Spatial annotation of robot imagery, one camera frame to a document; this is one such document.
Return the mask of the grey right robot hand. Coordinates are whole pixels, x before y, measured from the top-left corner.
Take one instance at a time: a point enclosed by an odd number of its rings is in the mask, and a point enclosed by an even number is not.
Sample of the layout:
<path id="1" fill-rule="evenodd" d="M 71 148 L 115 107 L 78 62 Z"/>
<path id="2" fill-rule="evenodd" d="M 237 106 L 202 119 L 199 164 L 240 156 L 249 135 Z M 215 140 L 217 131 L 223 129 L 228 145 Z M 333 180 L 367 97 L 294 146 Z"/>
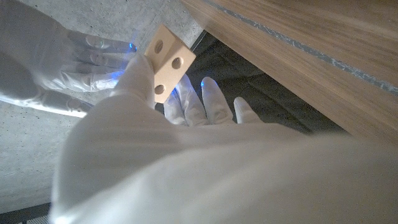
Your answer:
<path id="1" fill-rule="evenodd" d="M 136 50 L 67 29 L 20 1 L 1 1 L 1 101 L 82 118 L 93 105 L 64 90 L 115 87 Z"/>

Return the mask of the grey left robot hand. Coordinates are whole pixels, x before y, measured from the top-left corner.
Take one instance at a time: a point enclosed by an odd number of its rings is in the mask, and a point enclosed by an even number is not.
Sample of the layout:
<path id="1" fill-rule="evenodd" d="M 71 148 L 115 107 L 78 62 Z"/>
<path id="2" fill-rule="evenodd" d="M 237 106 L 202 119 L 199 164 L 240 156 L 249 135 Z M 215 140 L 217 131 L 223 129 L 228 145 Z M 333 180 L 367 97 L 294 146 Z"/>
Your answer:
<path id="1" fill-rule="evenodd" d="M 262 122 L 218 85 L 181 80 L 164 113 L 135 56 L 72 129 L 52 223 L 396 223 L 397 148 Z"/>

